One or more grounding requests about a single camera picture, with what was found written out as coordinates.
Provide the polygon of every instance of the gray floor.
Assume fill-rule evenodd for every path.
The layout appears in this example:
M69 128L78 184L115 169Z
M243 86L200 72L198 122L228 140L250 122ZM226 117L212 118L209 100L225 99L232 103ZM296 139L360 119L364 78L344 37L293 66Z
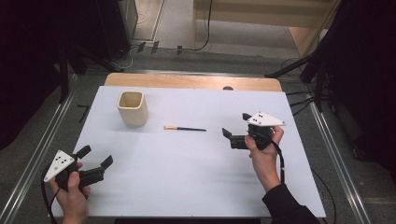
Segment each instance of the gray floor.
M176 45L182 43L181 39L188 44L188 38L182 35L173 35L167 38L163 34L163 23L166 21L166 7L175 1L166 1L161 24L156 35L157 40L161 40L162 48L171 48L172 41ZM248 45L247 42L237 42L239 37L233 37L235 41L232 46L222 49L216 48L215 40L211 40L212 49L204 50L206 52L189 52L185 51L181 55L176 55L175 51L159 49L156 54L150 54L150 48L146 48L143 52L136 53L132 51L133 65L127 68L126 72L135 70L158 70L158 71L181 71L181 72L207 72L207 73L234 73L240 76L262 76L277 71L280 67L292 63L292 60L285 61L289 58L296 57L296 49L287 36L287 32L282 27L273 27L275 31L271 35L271 27L267 28L267 37L278 35L283 31L283 44L271 42L271 37L267 42L265 38L262 43L267 46L270 51L262 48L260 53L250 50L248 46L242 50L234 50L243 48ZM53 155L58 149L66 152L72 152L75 143L78 140L79 133L83 127L83 122L79 123L84 108L77 105L90 105L96 94L97 88L104 84L108 72L97 64L87 62L89 71L85 76L78 75L77 86L75 86L74 96L64 115L64 119L54 135L48 152L42 161L33 182L28 188L25 195L22 195L23 201L19 207L18 213L13 218L13 223L49 223L47 212L40 192L40 175L44 166L51 162ZM125 55L122 59L115 63L126 65L130 63L129 55ZM299 81L301 71L296 69L289 74L281 77L284 92L295 92L304 90L303 84ZM60 97L60 90L56 90L46 102L41 106L39 111L30 119L25 128L21 131L18 138L7 148L0 151L0 206L4 208L7 199L14 190L23 174L24 169L30 158L35 152L36 147L40 143L41 136L46 131L50 123L52 115L55 113ZM290 103L300 102L306 98L304 94L296 94L289 96ZM364 207L369 214L373 223L394 223L396 219L396 188L390 179L389 172L373 161L357 161L354 159L345 132L331 110L323 102L324 112L327 124L332 132L332 136L342 159L346 164L353 183L356 185L358 192L364 202ZM308 106L301 113L295 116L295 121L302 138L307 158L311 168L320 176L326 186L330 189L330 193L326 190L325 185L315 175L318 190L322 195L323 206L327 214L327 223L334 222L334 208L332 202L335 202L336 223L359 223L346 196L345 189L341 184L340 177L336 173L328 149L320 134L317 121L313 116L311 108ZM113 218L90 217L88 223L113 223ZM269 223L270 219L265 218L262 223Z

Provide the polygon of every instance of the aluminum rail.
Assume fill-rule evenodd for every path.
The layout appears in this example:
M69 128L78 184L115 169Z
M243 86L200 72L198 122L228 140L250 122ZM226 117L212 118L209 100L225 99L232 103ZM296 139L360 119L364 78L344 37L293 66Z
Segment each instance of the aluminum rail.
M356 188L352 177L349 174L349 171L341 157L340 151L338 150L337 145L335 144L334 139L332 138L332 133L330 132L329 126L326 123L326 119L323 113L320 113L315 106L315 103L311 103L311 110L314 115L314 118L319 127L320 133L322 134L323 140L325 142L326 148L329 151L329 155L332 159L332 163L334 165L335 171L340 178L341 184L346 193L346 197L349 201L350 207L352 208L352 212L355 215L355 218L358 223L361 224L370 224L372 223L365 207L362 202L361 196Z
M35 152L32 155L32 158L29 160L26 165L25 170L23 171L18 183L14 186L14 189L11 191L11 194L8 197L8 201L6 206L4 207L1 215L0 215L0 223L12 223L14 220L23 199L30 188L33 179L41 165L41 162L44 160L47 151L50 147L53 137L55 136L58 128L64 119L64 114L66 113L68 107L70 106L70 102L73 99L76 86L78 84L78 76L74 74L70 81L70 92L66 96L64 102L58 105L50 123L41 137L40 142L35 148Z

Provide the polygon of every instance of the black cable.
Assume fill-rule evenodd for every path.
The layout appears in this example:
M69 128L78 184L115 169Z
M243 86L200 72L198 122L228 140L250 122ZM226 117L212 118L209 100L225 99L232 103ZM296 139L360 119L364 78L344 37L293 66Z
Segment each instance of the black cable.
M44 168L44 171L41 174L41 194L43 195L44 204L46 205L47 211L49 212L50 223L51 224L58 224L56 222L55 217L52 214L51 204L49 203L49 199L47 197L46 186L45 186L45 182L44 182L44 177L45 177L47 171L49 170L49 168L50 168L50 164L47 165L46 168Z
M283 64L285 64L285 62L290 61L290 60L300 60L300 58L288 58L287 60L283 61L283 63L280 65L280 70L283 69Z
M314 102L315 99L311 99L308 103L306 103L305 106L303 106L303 108L297 110L296 112L293 113L293 116L296 116L298 113L300 113L301 111L303 111L307 106L309 106L312 102Z
M309 98L307 98L307 99L305 99L305 100L303 100L303 101L301 101L301 102L297 102L297 103L290 104L290 107L295 106L295 105L303 104L303 103L305 103L305 102L307 102L307 101L308 101L309 103L311 103L311 101L313 101L313 100L315 100L315 97L309 97Z
M294 91L294 92L287 92L286 95L294 95L294 94L309 94L308 91Z
M335 206L335 201L334 201L334 197L332 196L332 193L330 192L329 188L327 187L327 185L325 184L325 182L323 181L323 179L318 175L317 172L314 171L314 169L312 169L312 172L318 177L318 179L320 180L320 182L322 182L324 188L326 188L327 192L329 192L330 198L332 199L332 207L334 209L334 220L333 223L337 222L337 210L336 210L336 206Z

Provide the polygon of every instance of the person's right hand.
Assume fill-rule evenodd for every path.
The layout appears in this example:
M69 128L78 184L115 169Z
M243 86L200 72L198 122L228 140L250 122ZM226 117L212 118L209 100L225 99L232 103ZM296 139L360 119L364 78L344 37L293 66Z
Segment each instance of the person's right hand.
M279 145L283 136L283 129L278 126L273 128L273 141ZM247 148L250 150L249 157L252 159L254 171L257 174L265 191L280 185L279 177L276 172L277 152L273 144L270 144L264 150L259 150L256 142L250 135L245 136Z
M82 163L78 162L78 168L81 168L81 166ZM78 188L79 181L78 172L71 173L67 182L68 191L59 189L58 184L55 182L55 177L49 181L54 193L59 189L56 199L64 211L63 224L82 224L85 223L88 217L88 205L84 195L88 196L91 189L90 187L84 187L82 189L83 193L81 193Z

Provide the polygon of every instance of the cable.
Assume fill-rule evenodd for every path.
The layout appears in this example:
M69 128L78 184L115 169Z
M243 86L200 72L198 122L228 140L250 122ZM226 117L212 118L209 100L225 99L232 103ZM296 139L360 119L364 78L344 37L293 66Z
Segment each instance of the cable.
M290 60L300 60L300 58L289 58L289 59L283 61L283 63L280 65L280 70L283 69L283 64L285 64L285 62L290 61Z
M312 172L318 177L318 179L320 180L320 182L322 182L322 184L323 184L324 188L326 188L327 192L329 192L330 198L332 199L332 207L333 207L333 209L334 209L334 220L333 220L333 223L336 223L336 222L337 222L337 220L336 220L336 219L337 219L337 210L336 210L336 206L335 206L334 197L332 196L332 193L330 192L329 188L327 187L327 185L325 184L325 182L323 181L323 179L318 175L318 173L315 172L314 169L312 169L312 168L311 168L311 170L312 170Z
M139 19L137 18L137 23L136 24L140 24L140 23L143 23L143 22L145 22L147 19L148 19L148 16L146 16L146 14L144 14L144 13L138 13L137 15L143 15L143 16L145 16L145 19L143 19L142 21L139 21Z
M134 60L132 58L132 50L133 49L137 49L137 46L132 46L131 49L129 50L129 58L131 59L131 62L127 66L120 66L120 65L118 65L116 63L113 63L113 62L110 62L110 63L113 64L114 66L120 68L120 69L127 69L127 68L131 67L132 64L134 64Z
M294 92L287 92L286 95L294 95L294 94L310 94L309 91L294 91Z
M52 202L54 200L54 198L56 197L56 194L54 196L54 198L51 200L51 203L49 203L49 199L47 197L47 193L46 193L46 186L45 186L45 182L44 182L44 177L47 173L47 171L50 168L50 164L46 166L46 168L44 168L43 173L41 174L41 194L43 195L43 199L44 199L44 204L47 207L47 211L49 212L49 218L50 218L50 223L51 224L57 224L55 217L52 214L52 209L51 209L51 205Z

